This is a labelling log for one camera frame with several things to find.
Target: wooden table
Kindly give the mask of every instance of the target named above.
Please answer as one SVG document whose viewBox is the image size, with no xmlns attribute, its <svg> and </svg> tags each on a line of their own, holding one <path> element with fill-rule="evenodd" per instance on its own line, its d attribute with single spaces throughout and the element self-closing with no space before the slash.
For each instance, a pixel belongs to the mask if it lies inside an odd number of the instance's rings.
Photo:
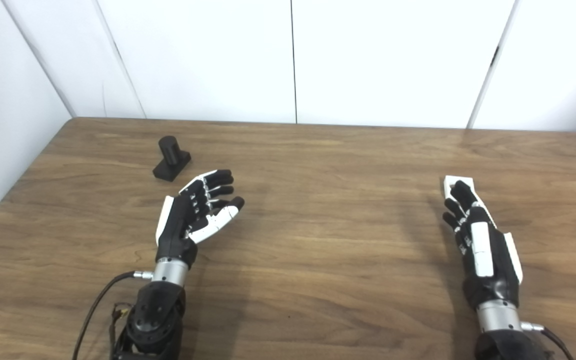
<svg viewBox="0 0 576 360">
<path fill-rule="evenodd" d="M 192 153 L 174 183 L 151 173 L 163 135 Z M 246 206 L 199 246 L 182 359 L 472 358 L 446 174 L 514 234 L 521 318 L 576 355 L 576 133 L 76 118 L 0 203 L 0 360 L 70 359 L 110 278 L 153 269 L 164 196 L 213 169 Z M 143 284 L 109 292 L 80 359 L 107 359 Z"/>
</svg>

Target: cable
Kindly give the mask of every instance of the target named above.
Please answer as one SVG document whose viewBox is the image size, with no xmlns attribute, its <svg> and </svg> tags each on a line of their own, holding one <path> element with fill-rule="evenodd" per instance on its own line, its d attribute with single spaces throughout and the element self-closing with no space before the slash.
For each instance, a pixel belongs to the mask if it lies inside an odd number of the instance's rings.
<svg viewBox="0 0 576 360">
<path fill-rule="evenodd" d="M 567 360 L 575 360 L 572 357 L 572 354 L 570 353 L 568 348 L 566 347 L 566 344 L 564 344 L 562 339 L 560 339 L 557 335 L 555 335 L 554 332 L 550 331 L 547 327 L 544 327 L 543 330 L 541 331 L 541 333 L 544 335 L 544 337 L 547 337 L 548 339 L 550 339 L 550 341 L 555 343 L 556 346 L 558 346 L 561 349 L 561 351 L 563 351 Z"/>
<path fill-rule="evenodd" d="M 92 318 L 92 315 L 95 312 L 97 305 L 99 305 L 101 299 L 105 296 L 105 294 L 114 284 L 124 279 L 134 278 L 136 272 L 137 271 L 129 271 L 115 276 L 112 280 L 110 280 L 110 282 L 108 282 L 108 285 L 106 285 L 103 288 L 103 290 L 99 292 L 98 296 L 96 296 L 96 299 L 94 299 L 94 302 L 90 306 L 90 310 L 88 311 L 86 318 L 84 319 L 84 323 L 81 326 L 81 330 L 79 331 L 79 337 L 77 338 L 77 342 L 75 343 L 75 349 L 72 351 L 72 360 L 77 360 L 77 356 L 80 353 L 80 347 L 82 347 L 82 341 L 84 340 L 84 335 L 86 334 L 86 329 L 88 328 L 90 319 Z"/>
</svg>

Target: robotic arm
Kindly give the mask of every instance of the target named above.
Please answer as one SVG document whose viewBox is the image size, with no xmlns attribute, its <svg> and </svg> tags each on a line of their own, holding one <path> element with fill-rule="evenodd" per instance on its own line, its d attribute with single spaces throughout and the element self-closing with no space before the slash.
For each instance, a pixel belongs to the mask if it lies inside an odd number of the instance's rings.
<svg viewBox="0 0 576 360">
<path fill-rule="evenodd" d="M 184 284 L 197 258 L 197 244 L 228 224 L 244 206 L 232 194 L 230 170 L 195 177 L 178 196 L 166 196 L 155 241 L 157 254 L 151 282 L 139 290 L 126 326 L 112 349 L 115 360 L 177 360 L 181 351 Z"/>
<path fill-rule="evenodd" d="M 519 285 L 524 273 L 512 235 L 498 230 L 471 178 L 446 176 L 443 219 L 455 234 L 462 255 L 462 289 L 477 312 L 481 335 L 477 360 L 548 360 L 551 353 L 526 335 L 539 331 L 572 356 L 563 342 L 542 325 L 519 320 Z"/>
</svg>

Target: black cylinder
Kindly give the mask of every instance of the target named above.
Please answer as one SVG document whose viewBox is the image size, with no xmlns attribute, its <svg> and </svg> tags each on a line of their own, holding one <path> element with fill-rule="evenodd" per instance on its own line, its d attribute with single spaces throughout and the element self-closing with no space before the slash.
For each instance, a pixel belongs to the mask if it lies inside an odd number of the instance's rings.
<svg viewBox="0 0 576 360">
<path fill-rule="evenodd" d="M 176 166 L 181 160 L 181 149 L 174 136 L 164 136 L 159 139 L 159 148 L 169 166 Z"/>
</svg>

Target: silver metal cylinder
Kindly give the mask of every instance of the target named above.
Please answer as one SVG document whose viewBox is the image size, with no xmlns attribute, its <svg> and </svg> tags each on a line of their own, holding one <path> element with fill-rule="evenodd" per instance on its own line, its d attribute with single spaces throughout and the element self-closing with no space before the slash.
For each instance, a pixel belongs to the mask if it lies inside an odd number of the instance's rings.
<svg viewBox="0 0 576 360">
<path fill-rule="evenodd" d="M 540 325 L 538 323 L 531 323 L 531 322 L 527 322 L 527 321 L 522 321 L 521 322 L 521 330 L 523 331 L 544 331 L 546 327 L 543 325 Z"/>
<path fill-rule="evenodd" d="M 167 281 L 184 287 L 188 265 L 179 259 L 164 257 L 157 262 L 152 281 Z"/>
<path fill-rule="evenodd" d="M 494 330 L 522 331 L 517 308 L 503 300 L 490 300 L 477 306 L 477 317 L 482 333 Z"/>
<path fill-rule="evenodd" d="M 134 276 L 137 279 L 151 280 L 153 278 L 152 271 L 135 271 Z"/>
</svg>

